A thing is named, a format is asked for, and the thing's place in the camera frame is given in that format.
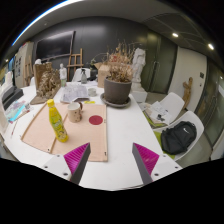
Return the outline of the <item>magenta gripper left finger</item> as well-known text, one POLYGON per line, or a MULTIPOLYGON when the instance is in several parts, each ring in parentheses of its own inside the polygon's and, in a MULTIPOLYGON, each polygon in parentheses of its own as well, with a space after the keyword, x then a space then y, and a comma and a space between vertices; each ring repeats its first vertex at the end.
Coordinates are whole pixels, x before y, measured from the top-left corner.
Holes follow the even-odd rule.
POLYGON ((90 153, 90 144, 86 143, 64 155, 64 159, 72 174, 70 179, 72 183, 79 184, 90 153))

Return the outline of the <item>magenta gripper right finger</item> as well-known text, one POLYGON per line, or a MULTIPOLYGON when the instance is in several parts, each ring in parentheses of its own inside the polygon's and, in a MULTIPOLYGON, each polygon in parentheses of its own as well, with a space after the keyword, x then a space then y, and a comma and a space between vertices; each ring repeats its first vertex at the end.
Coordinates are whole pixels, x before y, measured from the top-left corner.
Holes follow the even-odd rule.
POLYGON ((143 184, 147 185, 151 183, 151 174, 159 159, 159 155, 137 143, 133 144, 132 153, 134 155, 143 184))

